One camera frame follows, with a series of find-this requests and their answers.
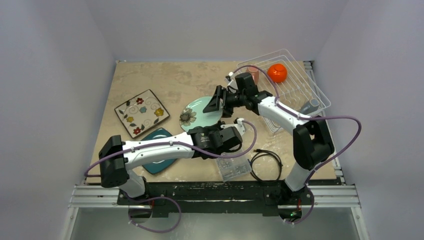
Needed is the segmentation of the light blue flower plate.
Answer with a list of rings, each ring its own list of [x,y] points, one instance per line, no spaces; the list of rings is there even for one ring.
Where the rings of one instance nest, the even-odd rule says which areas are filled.
[[[211,96],[200,97],[189,103],[179,115],[180,127],[188,132],[195,127],[207,127],[216,124],[222,117],[223,110],[204,113],[203,110],[212,99]]]

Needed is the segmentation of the orange cup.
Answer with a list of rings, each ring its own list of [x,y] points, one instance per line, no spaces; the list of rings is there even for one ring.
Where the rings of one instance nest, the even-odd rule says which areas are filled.
[[[274,83],[279,84],[283,83],[287,79],[288,70],[283,64],[276,63],[268,68],[267,75]]]

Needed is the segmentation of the grey coffee mug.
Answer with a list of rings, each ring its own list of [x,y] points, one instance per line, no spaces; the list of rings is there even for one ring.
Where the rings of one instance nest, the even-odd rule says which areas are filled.
[[[312,98],[307,101],[299,110],[301,114],[309,115],[317,111],[320,107],[320,101],[316,98]]]

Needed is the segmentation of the square white floral plate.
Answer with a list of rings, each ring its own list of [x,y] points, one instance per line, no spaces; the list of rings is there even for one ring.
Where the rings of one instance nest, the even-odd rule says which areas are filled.
[[[170,117],[168,110],[151,89],[118,105],[114,112],[132,139],[138,138]]]

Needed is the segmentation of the pink floral mug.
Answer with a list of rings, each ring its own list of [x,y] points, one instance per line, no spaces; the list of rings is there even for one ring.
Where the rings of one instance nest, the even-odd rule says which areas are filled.
[[[259,82],[259,70],[255,67],[249,66],[246,68],[246,72],[252,75],[253,81],[257,85]]]

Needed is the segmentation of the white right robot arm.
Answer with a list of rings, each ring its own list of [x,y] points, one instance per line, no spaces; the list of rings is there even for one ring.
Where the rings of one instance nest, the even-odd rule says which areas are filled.
[[[292,204],[300,198],[300,190],[306,186],[313,169],[335,151],[327,122],[283,106],[266,90],[259,91],[249,72],[236,75],[235,82],[236,88],[218,85],[203,112],[222,110],[222,117],[229,118],[234,108],[245,107],[292,135],[295,164],[284,179],[285,187],[280,191],[282,200]]]

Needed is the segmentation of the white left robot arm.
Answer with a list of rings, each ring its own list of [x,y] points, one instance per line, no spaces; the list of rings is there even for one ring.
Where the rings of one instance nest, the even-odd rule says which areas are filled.
[[[138,205],[146,203],[149,191],[146,181],[134,168],[169,159],[216,159],[231,149],[240,147],[244,125],[224,124],[220,127],[195,127],[177,135],[145,140],[123,141],[111,136],[99,151],[100,185],[119,187]]]

